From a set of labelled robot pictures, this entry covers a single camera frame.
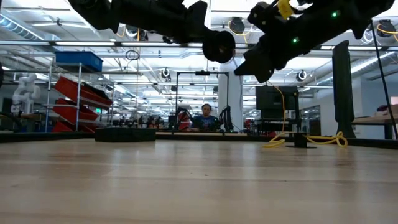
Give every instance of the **desk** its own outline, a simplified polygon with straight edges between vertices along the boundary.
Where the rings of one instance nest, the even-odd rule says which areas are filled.
[[[394,114],[394,119],[398,123],[398,114]],[[384,126],[384,139],[392,139],[392,122],[390,115],[355,118],[352,125]]]
[[[262,145],[2,144],[0,223],[397,223],[398,151]]]

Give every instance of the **blue box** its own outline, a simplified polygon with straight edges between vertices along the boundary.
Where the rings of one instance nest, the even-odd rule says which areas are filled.
[[[79,71],[79,63],[83,72],[102,72],[103,61],[93,52],[61,51],[55,53],[55,63],[71,72]]]

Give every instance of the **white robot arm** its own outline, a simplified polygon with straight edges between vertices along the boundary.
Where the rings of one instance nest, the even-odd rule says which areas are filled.
[[[35,74],[24,75],[19,78],[18,88],[12,96],[11,113],[32,113],[34,100],[40,98],[40,87],[35,85],[35,80]],[[25,103],[24,111],[22,110],[22,103]]]

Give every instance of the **black tray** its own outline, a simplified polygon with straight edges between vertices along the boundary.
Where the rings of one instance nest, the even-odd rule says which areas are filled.
[[[142,142],[155,141],[156,130],[139,128],[97,128],[95,141],[98,142]]]

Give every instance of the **yellow label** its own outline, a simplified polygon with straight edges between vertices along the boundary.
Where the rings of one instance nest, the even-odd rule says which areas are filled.
[[[284,19],[287,19],[293,15],[293,10],[290,7],[289,0],[279,0],[278,9]]]

